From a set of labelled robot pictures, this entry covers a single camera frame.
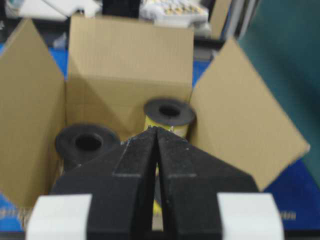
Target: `yellow tape roll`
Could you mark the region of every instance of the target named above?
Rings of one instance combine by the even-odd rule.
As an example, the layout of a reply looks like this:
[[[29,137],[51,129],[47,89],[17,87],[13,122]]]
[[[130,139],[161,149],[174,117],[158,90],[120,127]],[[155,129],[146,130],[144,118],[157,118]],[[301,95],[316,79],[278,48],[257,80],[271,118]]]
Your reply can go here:
[[[173,132],[174,134],[182,137],[182,138],[186,138],[187,136],[187,132],[188,132],[188,128],[189,128],[189,124],[187,125],[182,125],[182,126],[168,126],[168,125],[163,125],[161,123],[157,123],[153,120],[151,120],[148,116],[145,117],[145,123],[144,123],[144,130],[147,130],[148,127],[161,127],[164,128],[168,131]]]
[[[160,205],[157,203],[156,200],[153,201],[153,214],[156,216],[162,215],[162,208]]]

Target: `cardboard box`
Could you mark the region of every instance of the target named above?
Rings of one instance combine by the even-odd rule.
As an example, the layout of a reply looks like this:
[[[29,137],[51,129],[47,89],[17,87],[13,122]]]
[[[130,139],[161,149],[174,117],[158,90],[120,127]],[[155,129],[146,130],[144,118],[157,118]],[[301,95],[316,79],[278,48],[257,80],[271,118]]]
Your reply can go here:
[[[211,36],[220,39],[227,21],[232,0],[215,0],[210,18]]]
[[[32,207],[60,174],[66,125],[104,124],[122,140],[143,130],[154,97],[190,102],[196,147],[251,174],[262,190],[309,145],[232,39],[192,90],[193,33],[121,18],[72,18],[68,81],[30,20],[0,58],[0,191]]]

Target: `cardboard box flap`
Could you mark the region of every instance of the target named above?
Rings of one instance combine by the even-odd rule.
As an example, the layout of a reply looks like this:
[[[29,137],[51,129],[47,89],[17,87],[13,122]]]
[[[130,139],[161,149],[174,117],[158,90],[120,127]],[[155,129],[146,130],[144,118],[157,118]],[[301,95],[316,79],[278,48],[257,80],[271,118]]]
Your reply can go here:
[[[210,19],[211,36],[215,39],[221,38],[231,3],[232,0],[215,0]]]
[[[267,187],[310,148],[247,56],[228,40],[196,85],[191,142]]]
[[[0,73],[0,192],[32,207],[57,174],[54,139],[65,125],[65,83],[31,20],[8,39]]]

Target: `spool hole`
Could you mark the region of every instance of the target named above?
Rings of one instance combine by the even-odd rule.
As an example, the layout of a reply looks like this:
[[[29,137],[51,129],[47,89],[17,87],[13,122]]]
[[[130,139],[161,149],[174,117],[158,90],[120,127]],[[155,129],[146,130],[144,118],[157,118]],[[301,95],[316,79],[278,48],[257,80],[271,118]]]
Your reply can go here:
[[[82,134],[75,140],[75,146],[82,151],[97,151],[102,146],[102,140],[94,134]]]
[[[159,112],[169,118],[174,118],[180,115],[180,109],[173,105],[163,105],[159,108]]]

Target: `open cardboard box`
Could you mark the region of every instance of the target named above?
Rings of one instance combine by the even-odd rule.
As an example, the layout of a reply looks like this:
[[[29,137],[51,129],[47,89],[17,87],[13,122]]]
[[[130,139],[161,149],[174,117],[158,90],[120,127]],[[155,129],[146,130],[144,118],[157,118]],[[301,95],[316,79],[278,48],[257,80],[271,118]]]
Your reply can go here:
[[[309,150],[233,39],[192,89],[190,29],[75,16],[68,64],[65,82],[31,20],[0,58],[0,191],[19,208],[61,174],[63,127],[104,124],[126,140],[143,131],[143,106],[155,97],[189,102],[189,141],[251,174],[260,190]]]

